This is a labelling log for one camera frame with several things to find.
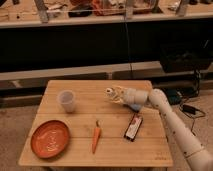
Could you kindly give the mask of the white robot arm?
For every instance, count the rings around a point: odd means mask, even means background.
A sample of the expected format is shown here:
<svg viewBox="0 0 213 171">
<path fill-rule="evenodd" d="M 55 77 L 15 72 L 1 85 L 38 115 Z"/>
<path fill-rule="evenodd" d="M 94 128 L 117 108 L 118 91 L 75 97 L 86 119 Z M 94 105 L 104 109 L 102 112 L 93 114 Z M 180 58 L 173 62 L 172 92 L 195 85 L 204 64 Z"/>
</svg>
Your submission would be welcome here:
<svg viewBox="0 0 213 171">
<path fill-rule="evenodd" d="M 106 89 L 107 96 L 121 105 L 145 105 L 150 103 L 164 117 L 176 143 L 192 171 L 213 171 L 213 156 L 174 112 L 166 95 L 160 89 L 150 91 L 113 86 Z"/>
</svg>

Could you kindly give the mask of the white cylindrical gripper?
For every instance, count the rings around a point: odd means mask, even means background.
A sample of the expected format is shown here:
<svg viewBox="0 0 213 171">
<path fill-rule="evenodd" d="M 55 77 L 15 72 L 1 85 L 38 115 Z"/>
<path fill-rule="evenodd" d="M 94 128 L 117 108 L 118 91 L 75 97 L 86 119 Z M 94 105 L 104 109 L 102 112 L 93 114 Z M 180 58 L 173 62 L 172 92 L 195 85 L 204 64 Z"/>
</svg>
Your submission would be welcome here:
<svg viewBox="0 0 213 171">
<path fill-rule="evenodd" d="M 144 105 L 148 99 L 148 92 L 144 90 L 126 88 L 122 86 L 115 86 L 114 89 L 119 95 L 124 95 L 124 96 L 123 96 L 123 99 L 120 97 L 111 98 L 110 100 L 112 103 L 116 103 L 119 105 L 124 105 L 124 104 Z"/>
</svg>

